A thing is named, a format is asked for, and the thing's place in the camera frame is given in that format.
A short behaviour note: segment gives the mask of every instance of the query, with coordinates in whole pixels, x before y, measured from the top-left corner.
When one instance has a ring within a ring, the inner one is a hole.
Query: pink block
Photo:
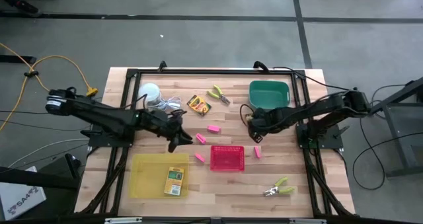
[[[254,151],[256,152],[256,156],[257,156],[257,158],[261,158],[262,157],[262,155],[260,154],[260,150],[258,149],[258,147],[256,146],[256,147],[254,147]]]
[[[203,158],[203,156],[201,156],[200,154],[196,153],[196,157],[197,159],[201,160],[201,162],[205,162],[206,160]]]
[[[206,144],[206,139],[204,138],[204,136],[197,133],[196,137],[197,137],[197,140],[201,142],[201,144],[203,144],[203,145]]]
[[[209,130],[209,131],[211,131],[211,132],[215,132],[215,133],[217,133],[217,132],[219,132],[219,131],[220,131],[220,127],[218,127],[218,126],[213,126],[213,125],[209,125],[209,126],[207,127],[207,130]]]

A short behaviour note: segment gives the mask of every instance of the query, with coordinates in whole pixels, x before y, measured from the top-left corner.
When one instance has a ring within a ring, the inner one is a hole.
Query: red basket
[[[244,171],[244,147],[212,145],[210,170]]]

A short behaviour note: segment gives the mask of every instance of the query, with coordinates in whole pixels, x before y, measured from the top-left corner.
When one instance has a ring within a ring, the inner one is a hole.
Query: wooden tabletop
[[[119,106],[124,88],[127,68],[112,67],[108,75],[102,102]],[[320,69],[307,69],[306,74],[325,82]],[[163,98],[179,96],[183,115],[182,127],[192,137],[201,133],[207,139],[202,145],[194,138],[193,145],[182,145],[176,153],[189,153],[189,193],[180,199],[139,199],[129,197],[129,178],[132,157],[140,153],[166,153],[168,141],[148,131],[135,134],[125,170],[119,215],[136,216],[185,216],[185,217],[312,217],[307,177],[302,151],[297,147],[294,127],[278,134],[269,134],[258,145],[262,158],[257,159],[253,147],[257,145],[248,135],[242,123],[239,107],[249,102],[249,83],[253,80],[283,81],[289,85],[291,104],[295,107],[291,81],[285,75],[142,75],[141,84],[155,83]],[[326,87],[307,80],[311,100],[327,93]],[[206,95],[206,91],[218,85],[231,101],[229,106]],[[204,117],[194,113],[186,102],[194,95],[202,96],[212,109]],[[221,127],[220,134],[207,132],[208,125]],[[210,170],[211,145],[242,145],[245,148],[245,171],[243,173],[212,172]],[[203,155],[206,163],[198,162],[195,153]],[[104,184],[109,148],[97,149],[87,160],[75,211],[81,211],[94,198]],[[342,159],[332,150],[322,150],[323,166],[327,184],[346,209],[354,213],[350,187]],[[288,187],[295,190],[290,195],[264,197],[263,191],[271,188],[281,177],[289,178]],[[113,186],[109,195],[110,208]],[[323,210],[321,190],[316,189],[319,207]]]

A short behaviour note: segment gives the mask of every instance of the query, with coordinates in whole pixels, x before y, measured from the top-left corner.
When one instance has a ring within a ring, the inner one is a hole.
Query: pliers
[[[276,193],[278,193],[278,194],[289,194],[290,192],[293,191],[292,187],[289,187],[289,188],[286,188],[286,189],[279,189],[279,186],[287,180],[288,180],[288,177],[280,178],[272,188],[264,191],[264,195],[267,197],[267,196],[274,195]]]
[[[229,105],[231,103],[231,101],[229,101],[229,99],[227,99],[225,97],[225,95],[223,95],[222,90],[217,85],[214,85],[213,87],[217,90],[217,92],[219,94],[215,94],[215,93],[213,93],[211,91],[207,91],[207,94],[210,95],[210,96],[212,96],[212,97],[214,97],[214,98],[220,99],[220,100],[222,100],[222,102],[224,102],[227,105]]]

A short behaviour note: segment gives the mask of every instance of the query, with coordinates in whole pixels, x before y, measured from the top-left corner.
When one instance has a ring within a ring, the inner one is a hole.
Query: yellow translucent bin
[[[132,160],[130,198],[182,198],[188,195],[189,154],[138,154]],[[183,168],[179,196],[165,194],[169,167]]]

